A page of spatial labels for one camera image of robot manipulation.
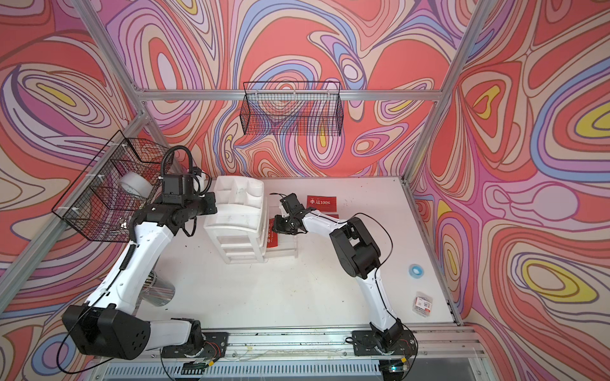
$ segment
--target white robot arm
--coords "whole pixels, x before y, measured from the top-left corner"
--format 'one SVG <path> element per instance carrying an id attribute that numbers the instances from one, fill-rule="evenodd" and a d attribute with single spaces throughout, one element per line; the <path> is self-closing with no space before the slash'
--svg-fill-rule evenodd
<path id="1" fill-rule="evenodd" d="M 177 149 L 187 153 L 188 174 L 165 174 L 165 162 Z M 130 242 L 106 279 L 85 304 L 70 305 L 62 315 L 68 334 L 82 354 L 132 360 L 148 349 L 181 346 L 182 353 L 192 355 L 203 347 L 197 320 L 149 322 L 131 315 L 159 255 L 184 229 L 186 221 L 217 212 L 214 193 L 194 189 L 193 181 L 202 182 L 201 170 L 193 166 L 186 147 L 175 146 L 167 151 L 161 173 L 161 195 L 132 216 Z"/>
<path id="2" fill-rule="evenodd" d="M 325 237 L 330 236 L 333 231 L 347 224 L 347 220 L 333 218 L 319 210 L 312 210 L 303 217 L 303 226 L 309 233 L 316 233 Z M 371 324 L 381 331 L 391 328 L 396 323 L 396 319 L 392 316 L 396 316 L 396 314 L 390 306 L 390 301 L 381 282 L 381 270 L 376 267 L 368 272 L 366 278 L 357 276 L 356 281 L 362 290 L 364 299 L 367 301 Z"/>
<path id="3" fill-rule="evenodd" d="M 331 239 L 341 267 L 356 278 L 367 301 L 376 347 L 390 352 L 402 336 L 403 324 L 390 306 L 381 282 L 381 252 L 364 223 L 357 217 L 336 219 L 305 208 L 294 193 L 282 196 L 282 215 L 275 216 L 273 231 L 291 235 L 311 232 Z"/>

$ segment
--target white plastic drawer organizer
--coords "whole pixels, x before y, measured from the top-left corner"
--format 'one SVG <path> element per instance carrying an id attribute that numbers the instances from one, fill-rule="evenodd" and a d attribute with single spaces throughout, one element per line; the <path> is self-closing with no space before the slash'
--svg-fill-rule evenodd
<path id="1" fill-rule="evenodd" d="M 267 249 L 269 210 L 264 184 L 243 176 L 219 176 L 214 185 L 218 213 L 204 228 L 227 264 L 263 263 L 269 256 L 296 256 L 296 239 L 282 237 Z"/>

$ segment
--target roll of tape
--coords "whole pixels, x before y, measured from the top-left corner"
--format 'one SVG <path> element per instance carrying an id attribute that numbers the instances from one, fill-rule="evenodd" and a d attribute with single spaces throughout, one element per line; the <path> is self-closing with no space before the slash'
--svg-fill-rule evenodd
<path id="1" fill-rule="evenodd" d="M 409 274 L 413 277 L 413 278 L 421 278 L 423 275 L 423 268 L 420 265 L 416 265 L 415 263 L 413 265 L 410 265 L 409 267 Z"/>
<path id="2" fill-rule="evenodd" d="M 153 190 L 153 186 L 135 172 L 127 172 L 118 182 L 125 192 L 135 196 L 147 198 Z"/>

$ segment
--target metal cup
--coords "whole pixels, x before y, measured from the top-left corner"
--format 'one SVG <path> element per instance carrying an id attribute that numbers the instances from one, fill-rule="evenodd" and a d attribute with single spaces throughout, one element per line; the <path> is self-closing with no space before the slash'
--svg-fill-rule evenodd
<path id="1" fill-rule="evenodd" d="M 155 307 L 161 307 L 169 303 L 174 294 L 176 294 L 174 285 L 159 277 L 154 271 L 148 274 L 140 292 L 142 299 L 146 299 Z"/>

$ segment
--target small package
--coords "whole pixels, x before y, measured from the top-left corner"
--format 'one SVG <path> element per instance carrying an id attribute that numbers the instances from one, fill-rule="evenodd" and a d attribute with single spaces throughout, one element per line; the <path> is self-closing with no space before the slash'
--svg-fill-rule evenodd
<path id="1" fill-rule="evenodd" d="M 416 292 L 415 301 L 413 302 L 413 311 L 422 315 L 424 318 L 429 317 L 430 312 L 432 312 L 432 298 L 424 293 Z"/>

